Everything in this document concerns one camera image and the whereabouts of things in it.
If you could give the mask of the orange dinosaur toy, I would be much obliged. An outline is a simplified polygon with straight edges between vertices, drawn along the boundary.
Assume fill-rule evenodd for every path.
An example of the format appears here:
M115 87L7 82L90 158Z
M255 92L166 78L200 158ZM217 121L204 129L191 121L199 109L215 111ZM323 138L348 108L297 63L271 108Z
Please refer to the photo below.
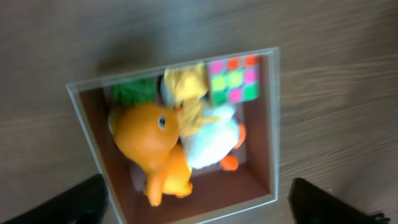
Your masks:
M179 137L177 113L157 103L125 109L115 121L114 141L145 173L144 195L153 207L164 194L184 198L192 193L192 167Z

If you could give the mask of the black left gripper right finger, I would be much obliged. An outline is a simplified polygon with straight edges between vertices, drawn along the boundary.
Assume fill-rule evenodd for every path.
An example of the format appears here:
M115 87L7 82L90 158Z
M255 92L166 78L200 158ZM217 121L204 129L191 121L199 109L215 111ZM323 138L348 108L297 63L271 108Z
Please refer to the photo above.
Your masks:
M296 224L390 224L383 213L367 215L303 178L295 178L289 205Z

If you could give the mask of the multicolour puzzle cube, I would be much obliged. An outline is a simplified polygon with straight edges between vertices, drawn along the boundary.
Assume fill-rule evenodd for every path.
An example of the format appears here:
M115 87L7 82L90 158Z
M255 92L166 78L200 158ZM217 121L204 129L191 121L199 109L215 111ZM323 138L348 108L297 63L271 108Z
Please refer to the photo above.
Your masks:
M211 60L207 66L213 105L241 103L259 96L258 54Z

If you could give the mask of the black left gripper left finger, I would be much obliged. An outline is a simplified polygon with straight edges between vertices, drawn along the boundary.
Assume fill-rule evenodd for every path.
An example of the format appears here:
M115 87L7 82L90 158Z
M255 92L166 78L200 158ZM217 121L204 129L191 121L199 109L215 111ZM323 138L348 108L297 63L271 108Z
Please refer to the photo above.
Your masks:
M5 224L93 223L102 221L108 190L101 174L96 174L38 207Z

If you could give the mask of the white duck toy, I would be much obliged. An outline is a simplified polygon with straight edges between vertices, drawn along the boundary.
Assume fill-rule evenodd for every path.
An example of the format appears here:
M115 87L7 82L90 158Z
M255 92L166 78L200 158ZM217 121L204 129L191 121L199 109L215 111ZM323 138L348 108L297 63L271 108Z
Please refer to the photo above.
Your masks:
M167 67L160 91L164 103L177 111L188 164L194 169L219 164L225 171L235 171L239 160L231 151L243 144L246 127L234 117L233 105L214 106L207 99L210 82L205 64Z

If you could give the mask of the green round disc toy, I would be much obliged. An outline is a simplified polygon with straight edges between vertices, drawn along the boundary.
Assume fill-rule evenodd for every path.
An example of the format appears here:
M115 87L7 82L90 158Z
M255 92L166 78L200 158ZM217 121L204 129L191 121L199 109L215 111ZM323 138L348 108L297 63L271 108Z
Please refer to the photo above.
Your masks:
M113 100L123 106L135 106L155 101L157 85L153 79L118 83L111 89Z

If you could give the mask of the white cardboard box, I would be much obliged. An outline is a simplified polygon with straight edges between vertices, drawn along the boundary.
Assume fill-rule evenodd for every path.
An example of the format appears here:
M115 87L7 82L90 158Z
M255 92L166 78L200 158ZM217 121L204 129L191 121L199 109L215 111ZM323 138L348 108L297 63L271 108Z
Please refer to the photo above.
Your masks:
M238 106L248 135L237 150L234 172L217 165L193 172L193 192L185 198L166 195L152 207L142 193L144 176L114 144L108 128L106 87L124 81L156 78L164 67L124 72L69 83L70 98L91 153L108 188L109 202L120 223L206 223L275 202L279 196L280 60L277 47L259 56L260 97Z

